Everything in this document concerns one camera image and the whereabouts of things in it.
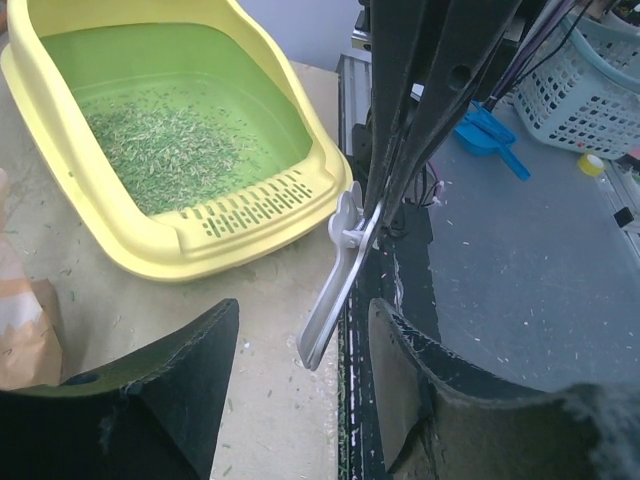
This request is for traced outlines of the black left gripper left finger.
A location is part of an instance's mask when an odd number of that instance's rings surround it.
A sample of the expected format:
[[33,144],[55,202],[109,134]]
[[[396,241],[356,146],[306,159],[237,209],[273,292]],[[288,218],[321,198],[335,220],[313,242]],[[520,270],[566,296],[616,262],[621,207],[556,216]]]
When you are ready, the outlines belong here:
[[209,478],[238,331],[224,299],[59,386],[2,392],[2,478]]

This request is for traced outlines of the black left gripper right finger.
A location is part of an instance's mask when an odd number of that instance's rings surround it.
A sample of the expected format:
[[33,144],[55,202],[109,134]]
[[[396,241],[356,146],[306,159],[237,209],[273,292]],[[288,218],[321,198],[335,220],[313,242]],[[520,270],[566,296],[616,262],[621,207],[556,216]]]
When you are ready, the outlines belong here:
[[638,387],[575,384],[543,392],[433,339],[410,340],[432,411],[395,479],[638,478]]

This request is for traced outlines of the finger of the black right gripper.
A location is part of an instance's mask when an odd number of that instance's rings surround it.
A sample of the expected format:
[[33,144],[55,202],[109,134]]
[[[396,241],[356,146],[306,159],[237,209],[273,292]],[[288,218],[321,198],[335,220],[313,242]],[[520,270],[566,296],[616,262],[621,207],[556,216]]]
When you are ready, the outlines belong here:
[[407,187],[428,159],[424,148],[408,146],[418,104],[411,98],[424,81],[440,38],[438,1],[370,1],[372,150],[364,208],[393,215]]
[[520,4],[517,1],[438,1],[440,38],[424,81],[411,98],[418,104],[408,146],[428,159],[462,118]]

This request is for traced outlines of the pink cat litter bag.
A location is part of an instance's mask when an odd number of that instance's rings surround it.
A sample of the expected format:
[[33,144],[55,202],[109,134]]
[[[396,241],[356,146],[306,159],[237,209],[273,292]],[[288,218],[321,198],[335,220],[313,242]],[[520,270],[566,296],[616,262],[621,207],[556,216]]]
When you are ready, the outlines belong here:
[[57,385],[63,351],[55,332],[59,304],[47,280],[27,278],[6,232],[1,233],[1,388]]

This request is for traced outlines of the white bag sealing clip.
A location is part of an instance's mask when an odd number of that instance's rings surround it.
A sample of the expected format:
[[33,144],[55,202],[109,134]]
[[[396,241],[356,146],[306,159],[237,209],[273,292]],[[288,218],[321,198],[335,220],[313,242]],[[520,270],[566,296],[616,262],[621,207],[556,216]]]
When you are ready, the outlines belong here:
[[304,367],[319,367],[336,327],[338,317],[374,243],[382,206],[364,215],[363,192],[354,181],[337,202],[328,222],[328,233],[335,247],[335,262],[322,287],[307,322],[297,339],[297,350]]

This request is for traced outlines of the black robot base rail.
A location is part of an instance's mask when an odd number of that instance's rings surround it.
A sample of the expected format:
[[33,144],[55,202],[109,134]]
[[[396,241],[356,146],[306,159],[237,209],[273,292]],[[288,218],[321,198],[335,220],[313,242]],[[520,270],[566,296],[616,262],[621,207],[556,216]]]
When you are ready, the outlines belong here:
[[428,215],[397,220],[365,260],[338,325],[338,476],[394,479],[431,414],[410,338],[440,337]]

